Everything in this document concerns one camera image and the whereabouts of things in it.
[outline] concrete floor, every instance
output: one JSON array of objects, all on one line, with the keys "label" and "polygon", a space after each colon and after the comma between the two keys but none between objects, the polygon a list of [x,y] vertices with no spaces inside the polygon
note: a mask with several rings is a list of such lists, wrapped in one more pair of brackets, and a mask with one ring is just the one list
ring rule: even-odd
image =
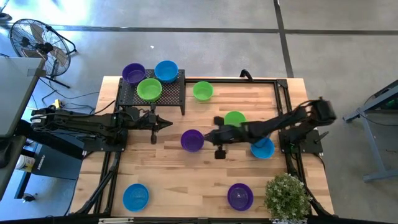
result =
[{"label": "concrete floor", "polygon": [[[398,2],[394,0],[280,0],[286,29],[396,30]],[[272,0],[246,1],[50,1],[10,0],[4,12],[16,21],[23,17],[48,24],[115,27],[206,27],[277,29]],[[15,56],[8,30],[0,29],[0,52]],[[187,76],[235,77],[248,69],[255,77],[286,77],[279,34],[176,33],[176,32],[60,32],[78,47],[69,70],[59,78],[72,86],[64,95],[77,96],[100,89],[104,75],[120,75],[126,64],[140,62],[153,68],[170,59],[186,69]],[[304,78],[309,98],[324,96],[333,103],[339,119],[322,141],[326,176],[335,213],[345,218],[396,223],[398,178],[365,184],[364,174],[376,171],[361,124],[340,119],[361,106],[368,96],[397,79],[398,36],[287,35],[294,77]],[[50,89],[39,83],[34,96]],[[46,103],[60,98],[51,96]],[[73,100],[95,106],[96,95]],[[398,155],[383,152],[388,166]],[[60,184],[73,188],[73,184]],[[53,201],[64,210],[72,196],[60,192]],[[0,208],[13,199],[3,199]],[[24,213],[0,213],[0,220],[60,215],[50,200],[25,206]]]}]

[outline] blue bowl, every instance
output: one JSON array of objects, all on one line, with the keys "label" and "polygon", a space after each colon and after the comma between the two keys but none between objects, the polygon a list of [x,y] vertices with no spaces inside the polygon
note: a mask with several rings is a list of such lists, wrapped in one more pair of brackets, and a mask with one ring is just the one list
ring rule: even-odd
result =
[{"label": "blue bowl", "polygon": [[269,138],[263,138],[250,147],[254,156],[259,159],[268,159],[274,154],[275,146]]},{"label": "blue bowl", "polygon": [[130,185],[124,191],[123,205],[132,212],[139,212],[147,206],[149,201],[149,191],[142,184]]},{"label": "blue bowl", "polygon": [[155,76],[163,83],[172,83],[178,77],[178,66],[170,60],[160,62],[155,67]]}]

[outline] black perforated metal platform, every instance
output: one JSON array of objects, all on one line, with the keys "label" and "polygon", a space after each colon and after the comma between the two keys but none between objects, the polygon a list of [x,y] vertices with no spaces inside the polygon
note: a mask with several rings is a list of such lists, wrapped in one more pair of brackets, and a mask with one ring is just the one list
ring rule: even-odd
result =
[{"label": "black perforated metal platform", "polygon": [[[147,69],[145,76],[156,78],[153,69]],[[151,104],[138,96],[137,85],[130,85],[120,78],[119,88],[119,106],[149,106]],[[181,114],[185,114],[185,70],[178,71],[178,77],[173,83],[162,83],[162,95],[154,103],[156,106],[179,106]]]}]

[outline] bowl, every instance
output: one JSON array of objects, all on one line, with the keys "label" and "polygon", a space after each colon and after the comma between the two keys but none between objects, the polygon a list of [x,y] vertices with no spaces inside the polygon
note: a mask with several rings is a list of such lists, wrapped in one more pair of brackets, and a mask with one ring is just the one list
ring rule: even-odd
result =
[{"label": "bowl", "polygon": [[242,122],[245,122],[246,118],[239,111],[230,111],[224,117],[224,124],[233,125],[235,127],[240,127]]},{"label": "bowl", "polygon": [[263,138],[252,144],[250,150],[259,159],[268,159],[274,154],[275,146],[269,138]]},{"label": "bowl", "polygon": [[199,151],[205,143],[205,138],[198,130],[185,131],[181,136],[181,146],[188,152]]},{"label": "bowl", "polygon": [[162,94],[162,84],[154,78],[147,78],[138,84],[137,94],[145,101],[155,102]]},{"label": "bowl", "polygon": [[156,65],[155,76],[163,83],[172,83],[178,77],[178,66],[173,61],[164,60]]},{"label": "bowl", "polygon": [[123,205],[132,212],[139,212],[147,206],[149,191],[142,184],[130,185],[123,194]]},{"label": "bowl", "polygon": [[145,79],[145,68],[139,63],[131,63],[122,71],[123,80],[130,84],[138,84]]},{"label": "bowl", "polygon": [[250,187],[246,184],[234,184],[228,190],[228,203],[235,210],[245,211],[253,204],[254,196]]},{"label": "bowl", "polygon": [[213,86],[208,82],[198,82],[193,86],[193,96],[199,101],[206,101],[213,96]]}]

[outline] wooden tabletop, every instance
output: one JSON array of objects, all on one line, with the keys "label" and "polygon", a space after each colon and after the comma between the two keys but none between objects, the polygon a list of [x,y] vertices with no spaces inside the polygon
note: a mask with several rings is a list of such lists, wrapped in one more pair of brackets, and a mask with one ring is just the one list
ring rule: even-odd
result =
[{"label": "wooden tabletop", "polygon": [[[97,110],[115,100],[119,78],[104,77]],[[288,78],[287,82],[294,108],[307,100],[304,81]],[[264,206],[265,186],[275,175],[286,172],[276,132],[271,135],[275,153],[267,160],[256,159],[248,143],[225,146],[228,153],[224,160],[214,159],[216,147],[209,142],[201,151],[189,153],[182,149],[180,137],[188,129],[197,129],[203,134],[216,129],[213,117],[224,116],[232,110],[241,111],[248,121],[277,116],[273,86],[214,83],[214,95],[205,103],[194,99],[192,86],[187,83],[185,116],[179,107],[157,107],[156,113],[161,118],[174,123],[157,133],[157,144],[150,144],[150,131],[129,131],[127,147],[121,155],[112,216],[269,218]],[[112,112],[113,107],[109,107],[103,113]],[[97,187],[103,157],[103,152],[94,152],[83,161],[71,212],[81,208]],[[312,154],[302,157],[310,190],[323,207],[333,213],[322,163]],[[141,212],[126,210],[122,202],[125,189],[134,183],[144,184],[150,192],[149,203]],[[235,211],[228,205],[226,194],[235,183],[244,183],[253,191],[254,203],[245,212]],[[107,195],[108,189],[105,189],[102,208]]]}]

